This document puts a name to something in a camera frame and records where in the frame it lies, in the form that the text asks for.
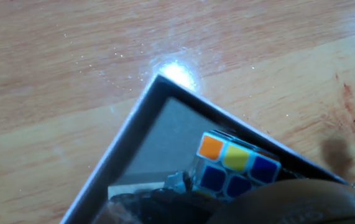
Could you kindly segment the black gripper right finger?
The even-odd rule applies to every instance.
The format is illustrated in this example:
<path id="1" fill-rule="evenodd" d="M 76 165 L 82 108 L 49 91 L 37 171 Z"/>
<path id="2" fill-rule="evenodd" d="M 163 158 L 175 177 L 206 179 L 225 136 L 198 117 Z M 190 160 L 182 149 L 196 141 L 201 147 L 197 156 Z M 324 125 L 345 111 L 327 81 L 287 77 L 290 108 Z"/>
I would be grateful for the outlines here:
<path id="1" fill-rule="evenodd" d="M 244 193 L 208 223 L 355 223 L 355 189 L 325 180 L 285 180 Z"/>

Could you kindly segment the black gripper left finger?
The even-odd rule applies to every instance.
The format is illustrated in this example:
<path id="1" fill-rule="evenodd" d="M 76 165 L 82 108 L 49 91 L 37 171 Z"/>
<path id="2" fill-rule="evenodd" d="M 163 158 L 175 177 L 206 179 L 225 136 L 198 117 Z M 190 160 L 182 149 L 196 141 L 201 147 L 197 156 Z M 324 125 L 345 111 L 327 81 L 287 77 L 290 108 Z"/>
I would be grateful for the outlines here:
<path id="1" fill-rule="evenodd" d="M 111 197 L 102 210 L 102 222 L 205 224 L 223 205 L 223 201 L 197 192 L 146 190 Z"/>

